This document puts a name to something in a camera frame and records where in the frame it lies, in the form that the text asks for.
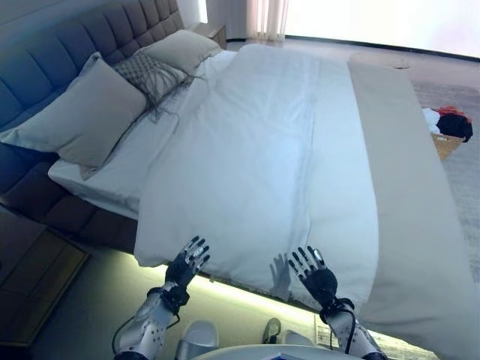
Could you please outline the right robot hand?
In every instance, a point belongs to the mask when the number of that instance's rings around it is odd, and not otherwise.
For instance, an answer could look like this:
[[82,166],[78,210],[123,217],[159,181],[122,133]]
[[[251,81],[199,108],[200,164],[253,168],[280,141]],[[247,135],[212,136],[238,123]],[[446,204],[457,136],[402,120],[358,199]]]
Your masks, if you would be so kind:
[[306,248],[298,247],[291,253],[288,263],[305,289],[322,308],[334,304],[338,282],[317,248],[310,245]]

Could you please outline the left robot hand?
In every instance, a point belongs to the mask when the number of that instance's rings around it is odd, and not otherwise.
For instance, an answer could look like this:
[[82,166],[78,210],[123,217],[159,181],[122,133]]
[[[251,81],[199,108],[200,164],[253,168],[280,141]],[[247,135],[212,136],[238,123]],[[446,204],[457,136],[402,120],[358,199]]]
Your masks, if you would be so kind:
[[163,288],[166,291],[176,287],[186,288],[209,259],[209,246],[206,240],[199,236],[192,238],[168,265]]

